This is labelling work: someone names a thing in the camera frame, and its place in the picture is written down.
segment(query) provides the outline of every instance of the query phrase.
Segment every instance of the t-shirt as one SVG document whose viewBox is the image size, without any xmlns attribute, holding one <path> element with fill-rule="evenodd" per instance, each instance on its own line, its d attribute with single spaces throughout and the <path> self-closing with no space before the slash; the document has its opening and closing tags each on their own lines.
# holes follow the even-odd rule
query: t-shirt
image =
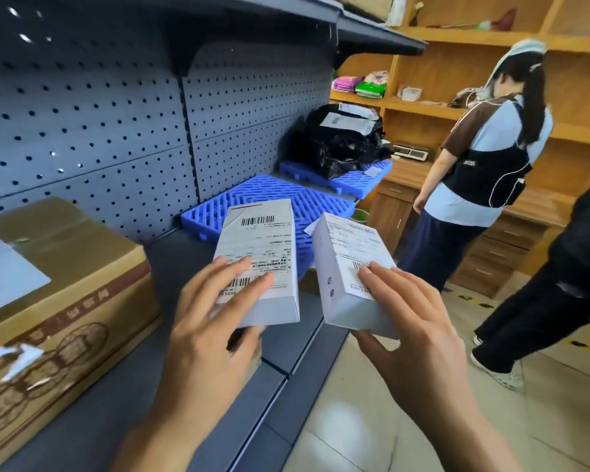
<svg viewBox="0 0 590 472">
<path fill-rule="evenodd" d="M 468 149 L 497 151 L 518 142 L 522 122 L 513 103 L 514 96 L 498 97 L 472 106 L 452 128 L 442 147 L 456 157 Z M 522 96 L 515 96 L 522 104 Z M 527 146 L 531 165 L 540 156 L 551 131 L 553 118 L 549 108 L 545 111 L 544 124 L 539 139 Z M 434 189 L 425 205 L 425 210 L 438 220 L 458 225 L 491 226 L 504 207 L 485 207 L 469 202 L 456 195 L 443 183 Z"/>
</svg>

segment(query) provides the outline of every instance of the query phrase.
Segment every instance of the shoe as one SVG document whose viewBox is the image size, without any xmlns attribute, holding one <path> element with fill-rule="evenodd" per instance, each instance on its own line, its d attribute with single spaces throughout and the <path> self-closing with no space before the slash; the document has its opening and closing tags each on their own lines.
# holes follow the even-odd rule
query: shoe
<svg viewBox="0 0 590 472">
<path fill-rule="evenodd" d="M 519 374 L 516 374 L 514 372 L 495 373 L 494 371 L 490 371 L 488 368 L 479 363 L 479 360 L 477 360 L 477 358 L 474 357 L 473 353 L 470 353 L 470 359 L 476 367 L 478 367 L 481 371 L 488 373 L 501 386 L 504 386 L 505 388 L 510 389 L 512 391 L 524 389 L 525 383 L 522 379 L 522 376 L 520 376 Z"/>
</svg>

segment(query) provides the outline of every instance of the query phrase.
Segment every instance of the perforated metal panel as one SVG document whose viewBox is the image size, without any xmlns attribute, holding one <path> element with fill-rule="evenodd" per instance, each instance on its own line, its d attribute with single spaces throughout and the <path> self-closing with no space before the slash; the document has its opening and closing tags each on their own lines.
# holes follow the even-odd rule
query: perforated metal panel
<svg viewBox="0 0 590 472">
<path fill-rule="evenodd" d="M 0 211 L 51 194 L 134 240 L 170 229 L 197 203 L 182 111 L 152 19 L 0 0 Z"/>
<path fill-rule="evenodd" d="M 183 82 L 201 200 L 274 172 L 288 131 L 328 102 L 331 73 L 323 48 L 203 46 Z"/>
</svg>

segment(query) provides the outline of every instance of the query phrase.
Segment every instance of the light blue shirt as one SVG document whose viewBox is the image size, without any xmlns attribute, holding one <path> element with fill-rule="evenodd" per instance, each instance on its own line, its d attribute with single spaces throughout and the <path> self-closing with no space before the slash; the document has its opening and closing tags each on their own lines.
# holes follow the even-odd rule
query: light blue shirt
<svg viewBox="0 0 590 472">
<path fill-rule="evenodd" d="M 517 96 L 516 100 L 521 103 L 522 96 Z M 483 152 L 506 149 L 518 141 L 521 130 L 522 123 L 518 110 L 512 101 L 506 101 L 479 130 L 472 141 L 471 149 Z M 551 111 L 547 108 L 539 139 L 527 146 L 531 165 L 540 157 L 552 130 L 553 118 Z M 428 198 L 424 209 L 432 217 L 443 222 L 489 227 L 496 221 L 504 207 L 492 208 L 474 204 L 462 199 L 440 182 Z"/>
</svg>

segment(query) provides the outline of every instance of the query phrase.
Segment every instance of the person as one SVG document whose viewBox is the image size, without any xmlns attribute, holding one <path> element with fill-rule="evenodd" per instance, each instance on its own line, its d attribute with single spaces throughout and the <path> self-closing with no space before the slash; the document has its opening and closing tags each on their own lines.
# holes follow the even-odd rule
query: person
<svg viewBox="0 0 590 472">
<path fill-rule="evenodd" d="M 183 288 L 153 405 L 129 433 L 112 472 L 182 472 L 201 442 L 234 402 L 262 328 L 245 330 L 230 353 L 228 339 L 245 313 L 271 286 L 272 274 L 251 282 L 221 312 L 209 312 L 219 292 L 250 267 L 219 257 Z M 467 374 L 464 342 L 450 323 L 440 294 L 425 281 L 378 264 L 359 275 L 402 337 L 386 350 L 368 332 L 354 332 L 396 403 L 415 421 L 446 471 L 520 472 L 504 438 L 482 415 Z"/>
<path fill-rule="evenodd" d="M 523 387 L 515 361 L 590 322 L 590 189 L 549 247 L 548 261 L 475 330 L 471 360 L 509 389 Z"/>
<path fill-rule="evenodd" d="M 488 82 L 494 98 L 459 119 L 415 199 L 420 217 L 398 266 L 439 291 L 465 248 L 518 198 L 551 134 L 544 51 L 526 40 L 498 63 Z"/>
</svg>

